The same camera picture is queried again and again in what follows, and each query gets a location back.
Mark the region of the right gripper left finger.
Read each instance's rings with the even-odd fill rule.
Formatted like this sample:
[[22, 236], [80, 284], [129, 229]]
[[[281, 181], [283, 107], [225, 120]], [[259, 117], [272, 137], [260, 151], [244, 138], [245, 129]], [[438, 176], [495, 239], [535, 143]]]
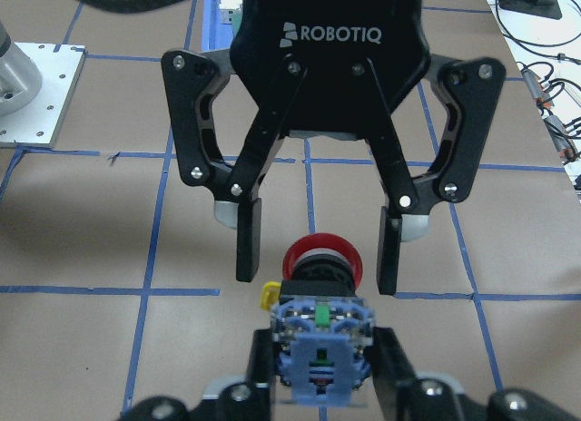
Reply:
[[253, 332], [243, 376], [211, 382], [200, 403], [189, 409], [179, 399], [155, 396], [144, 399], [120, 415], [122, 420], [272, 420], [275, 405], [275, 355], [272, 332]]

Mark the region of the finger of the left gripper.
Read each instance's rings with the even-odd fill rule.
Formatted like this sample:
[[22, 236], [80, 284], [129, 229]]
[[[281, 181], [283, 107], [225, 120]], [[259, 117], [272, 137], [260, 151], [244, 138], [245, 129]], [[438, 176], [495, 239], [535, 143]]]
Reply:
[[260, 263], [259, 188], [290, 131], [291, 107], [308, 68], [285, 56], [269, 80], [266, 94], [234, 164], [219, 149], [212, 104], [230, 81], [229, 50], [207, 54], [172, 49], [161, 59], [179, 173], [191, 187], [203, 186], [214, 198], [214, 216], [236, 230], [235, 277], [250, 282]]
[[426, 172], [410, 175], [387, 106], [379, 108], [382, 117], [377, 129], [364, 137], [386, 197], [380, 213], [376, 273], [382, 295], [397, 291], [401, 243], [427, 233], [436, 204], [462, 202], [470, 194], [506, 68], [491, 57], [460, 61], [434, 55], [425, 77], [448, 114], [436, 158]]

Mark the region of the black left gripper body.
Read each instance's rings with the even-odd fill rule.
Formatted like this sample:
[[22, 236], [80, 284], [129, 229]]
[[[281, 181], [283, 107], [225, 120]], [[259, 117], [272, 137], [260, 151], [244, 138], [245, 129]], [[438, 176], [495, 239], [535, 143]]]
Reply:
[[422, 0], [242, 0], [231, 64], [261, 104], [284, 58], [307, 75], [294, 131], [355, 134], [373, 102], [394, 112], [426, 74]]

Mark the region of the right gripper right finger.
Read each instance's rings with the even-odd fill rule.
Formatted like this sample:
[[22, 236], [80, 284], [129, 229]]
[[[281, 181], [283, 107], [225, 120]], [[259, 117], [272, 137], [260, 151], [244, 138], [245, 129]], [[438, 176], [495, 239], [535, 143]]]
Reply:
[[518, 387], [496, 391], [486, 404], [480, 404], [452, 377], [417, 373], [392, 328], [374, 328], [373, 345], [365, 354], [385, 420], [578, 419], [546, 398]]

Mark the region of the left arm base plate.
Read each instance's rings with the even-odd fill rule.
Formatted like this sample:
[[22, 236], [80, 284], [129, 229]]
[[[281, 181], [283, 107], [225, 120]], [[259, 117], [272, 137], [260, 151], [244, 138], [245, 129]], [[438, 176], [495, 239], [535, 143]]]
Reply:
[[10, 44], [1, 56], [3, 148], [54, 147], [85, 57], [78, 44]]

